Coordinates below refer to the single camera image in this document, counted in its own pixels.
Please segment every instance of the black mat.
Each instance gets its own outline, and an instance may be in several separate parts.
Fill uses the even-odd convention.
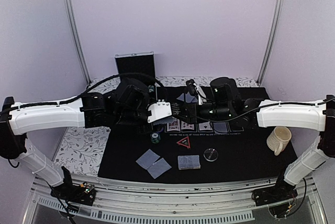
[[[168,91],[169,100],[173,101],[183,88],[169,87]],[[269,98],[263,88],[239,88],[239,91],[243,99]],[[225,135],[199,132],[198,128],[196,132],[188,133],[165,132],[165,129],[161,133],[161,141],[153,144],[149,135],[136,135],[135,128],[116,126],[109,135],[98,176],[123,181],[166,184],[245,181],[278,176],[281,169],[297,158],[291,143],[279,156],[275,156],[267,147],[266,138],[273,128],[234,130],[240,129],[230,129]],[[176,144],[186,136],[189,136],[191,149]],[[203,153],[207,148],[218,150],[218,160],[208,162],[204,159]],[[172,167],[156,180],[136,163],[148,149],[165,158]],[[180,171],[178,155],[199,155],[201,169]]]

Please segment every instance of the robotic hand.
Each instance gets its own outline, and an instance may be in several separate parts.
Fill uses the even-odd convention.
[[[67,100],[22,104],[15,103],[12,97],[6,98],[0,112],[0,156],[29,167],[48,182],[53,196],[87,205],[93,204],[94,186],[73,185],[70,172],[47,159],[27,139],[27,132],[55,127],[112,128],[124,124],[136,126],[139,133],[145,133],[155,131],[153,123],[158,124],[160,119],[169,116],[189,124],[229,121],[246,128],[287,126],[320,131],[320,136],[309,149],[279,175],[275,186],[254,191],[256,205],[291,198],[296,195],[295,186],[306,175],[327,159],[335,158],[334,96],[308,103],[242,100],[235,81],[227,77],[211,82],[212,100],[206,98],[194,81],[188,81],[188,90],[198,96],[198,103],[190,104],[156,101],[147,86],[136,79],[122,79],[115,90],[106,94],[88,93],[118,76],[105,79]]]

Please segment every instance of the cup handle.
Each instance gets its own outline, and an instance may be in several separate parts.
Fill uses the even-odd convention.
[[[274,155],[278,156],[283,150],[283,143],[279,142],[278,148],[274,151]]]

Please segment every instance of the black cable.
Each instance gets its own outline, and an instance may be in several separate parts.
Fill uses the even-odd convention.
[[[66,211],[66,215],[68,216],[68,219],[69,221],[72,223],[72,224],[76,224],[75,221],[73,220],[69,210],[67,207],[65,207],[64,203],[61,201],[61,199],[58,197],[57,193],[54,191],[53,187],[47,182],[47,184],[49,185],[51,191],[53,192],[53,194],[55,195],[55,197],[57,198],[57,200],[59,201],[59,203],[62,205],[62,207],[65,209]]]
[[[284,217],[277,217],[278,219],[284,219],[284,218],[287,218],[287,217],[289,217],[289,216],[295,214],[295,213],[300,209],[300,207],[302,207],[302,205],[303,205],[303,203],[304,203],[304,201],[305,201],[305,198],[306,198],[306,194],[307,194],[307,182],[306,182],[305,178],[303,178],[303,180],[304,180],[304,183],[305,183],[305,192],[304,192],[304,196],[303,196],[303,199],[302,199],[300,205],[294,210],[294,212],[289,213],[288,215],[286,215],[286,216],[284,216]]]
[[[193,115],[190,111],[189,113],[191,114],[191,116],[193,117],[196,117],[198,119],[201,119],[201,120],[204,120],[204,121],[209,121],[209,122],[215,122],[215,123],[222,123],[222,122],[229,122],[229,121],[233,121],[235,119],[238,119],[240,117],[243,117],[253,111],[256,111],[256,110],[259,110],[259,109],[262,109],[262,108],[267,108],[267,107],[271,107],[271,106],[277,106],[277,105],[306,105],[306,106],[319,106],[319,105],[324,105],[330,101],[333,101],[335,100],[335,98],[331,98],[329,100],[326,100],[326,101],[323,101],[321,103],[318,103],[318,104],[312,104],[312,103],[303,103],[303,102],[281,102],[281,103],[273,103],[273,104],[268,104],[268,105],[262,105],[262,106],[259,106],[257,108],[254,108],[254,109],[251,109],[251,110],[248,110],[247,112],[245,113],[242,113],[241,115],[238,115],[236,117],[233,117],[233,118],[229,118],[229,119],[226,119],[226,120],[211,120],[211,119],[208,119],[208,118],[202,118],[202,117],[199,117],[199,116],[196,116],[196,115]]]
[[[81,185],[78,186],[72,193],[71,193],[71,196],[73,196],[72,198],[70,199],[66,199],[65,202],[66,204],[68,205],[68,208],[70,208],[71,210],[73,211],[78,211],[79,208],[77,206],[73,206],[71,205],[69,202],[74,202],[75,200],[77,199],[80,199],[81,197],[83,197],[85,194],[86,194],[86,188],[87,188],[87,182],[83,182],[82,185],[84,185],[84,187],[82,187]],[[76,192],[79,191],[79,190],[83,190],[79,195],[76,195]]]
[[[27,107],[32,107],[32,106],[43,106],[43,105],[65,105],[65,104],[69,104],[69,103],[72,103],[72,102],[78,100],[79,98],[83,97],[84,95],[86,95],[88,92],[90,92],[94,88],[98,87],[99,85],[101,85],[101,84],[103,84],[103,83],[105,83],[105,82],[107,82],[109,80],[115,79],[117,77],[121,77],[121,76],[143,76],[143,77],[146,77],[147,79],[150,79],[151,81],[154,81],[155,83],[158,83],[159,86],[163,88],[163,91],[164,91],[164,94],[165,94],[165,100],[168,99],[168,92],[167,92],[166,88],[164,87],[164,85],[159,80],[157,80],[156,78],[151,77],[149,75],[143,74],[143,73],[133,72],[133,73],[121,73],[121,74],[117,74],[117,75],[113,75],[113,76],[107,77],[107,78],[105,78],[105,79],[97,82],[95,85],[91,86],[90,88],[88,88],[87,90],[85,90],[84,92],[82,92],[81,94],[79,94],[79,95],[77,95],[77,96],[75,96],[73,98],[70,98],[68,100],[60,101],[59,103],[57,103],[57,102],[29,103],[29,104],[21,105],[20,108],[27,108]],[[3,111],[0,111],[0,116],[2,114],[4,114],[4,113],[8,113],[10,111],[18,110],[18,109],[19,109],[18,106],[5,109]]]
[[[19,164],[20,164],[20,162],[17,162],[17,165],[13,165],[12,162],[10,161],[10,159],[8,159],[8,162],[10,163],[10,165],[11,165],[13,168],[18,168],[18,167],[19,167]]]

